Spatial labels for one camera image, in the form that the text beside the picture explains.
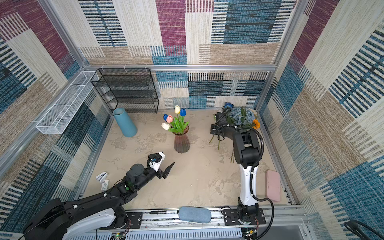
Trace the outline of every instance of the pink tulip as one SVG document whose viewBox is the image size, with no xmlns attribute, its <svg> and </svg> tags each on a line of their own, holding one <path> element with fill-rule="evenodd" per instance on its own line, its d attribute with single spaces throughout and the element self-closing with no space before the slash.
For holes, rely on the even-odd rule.
<svg viewBox="0 0 384 240">
<path fill-rule="evenodd" d="M 172 117 L 171 115 L 168 115 L 168 117 L 167 117 L 167 122 L 168 122 L 168 123 L 173 122 L 173 117 Z"/>
</svg>

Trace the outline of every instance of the small white box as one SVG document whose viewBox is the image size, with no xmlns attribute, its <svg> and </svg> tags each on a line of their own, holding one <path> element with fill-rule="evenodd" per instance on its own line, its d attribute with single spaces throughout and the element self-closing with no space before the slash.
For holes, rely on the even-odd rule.
<svg viewBox="0 0 384 240">
<path fill-rule="evenodd" d="M 105 191 L 108 189 L 108 184 L 109 184 L 109 180 L 104 180 L 102 183 L 101 183 L 101 190 L 102 191 Z"/>
</svg>

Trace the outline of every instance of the white tulip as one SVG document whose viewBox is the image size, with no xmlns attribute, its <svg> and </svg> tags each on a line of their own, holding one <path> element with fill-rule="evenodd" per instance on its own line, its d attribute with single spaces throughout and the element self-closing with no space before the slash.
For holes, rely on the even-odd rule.
<svg viewBox="0 0 384 240">
<path fill-rule="evenodd" d="M 168 123 L 165 123 L 165 122 L 161 124 L 161 127 L 164 128 L 165 130 L 170 129 L 170 125 Z"/>
<path fill-rule="evenodd" d="M 180 107 L 178 105 L 175 106 L 175 113 L 176 114 L 180 113 Z"/>
</svg>

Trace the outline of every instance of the black mesh shelf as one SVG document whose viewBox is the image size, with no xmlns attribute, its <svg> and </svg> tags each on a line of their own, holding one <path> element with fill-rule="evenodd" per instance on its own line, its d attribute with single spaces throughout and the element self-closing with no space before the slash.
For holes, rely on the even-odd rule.
<svg viewBox="0 0 384 240">
<path fill-rule="evenodd" d="M 112 109 L 124 108 L 128 113 L 157 113 L 159 98 L 151 71 L 147 68 L 104 68 L 96 73 L 93 86 Z"/>
</svg>

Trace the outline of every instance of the work surface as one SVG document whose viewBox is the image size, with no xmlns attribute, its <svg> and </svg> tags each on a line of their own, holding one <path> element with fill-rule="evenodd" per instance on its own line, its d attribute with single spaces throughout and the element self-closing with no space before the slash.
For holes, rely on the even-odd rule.
<svg viewBox="0 0 384 240">
<path fill-rule="evenodd" d="M 217 110 L 187 111 L 185 119 L 190 121 L 188 137 L 190 149 L 187 153 L 174 150 L 173 133 L 162 129 L 163 114 L 129 114 L 137 126 L 134 137 L 124 137 L 114 120 L 111 130 L 96 163 L 84 196 L 101 192 L 101 184 L 95 180 L 103 171 L 108 172 L 109 187 L 123 178 L 133 164 L 146 166 L 147 156 L 163 151 L 166 155 L 160 169 L 175 162 L 167 179 L 154 178 L 145 185 L 138 196 L 124 205 L 125 209 L 178 208 L 181 206 L 213 207 L 237 205 L 240 194 L 240 171 L 238 164 L 231 163 L 233 151 L 231 139 L 220 142 L 212 138 L 210 125 L 214 123 Z M 257 197 L 265 197 L 265 172 L 275 170 L 271 156 L 265 147 L 257 170 Z M 287 204 L 281 188 L 281 201 Z"/>
</svg>

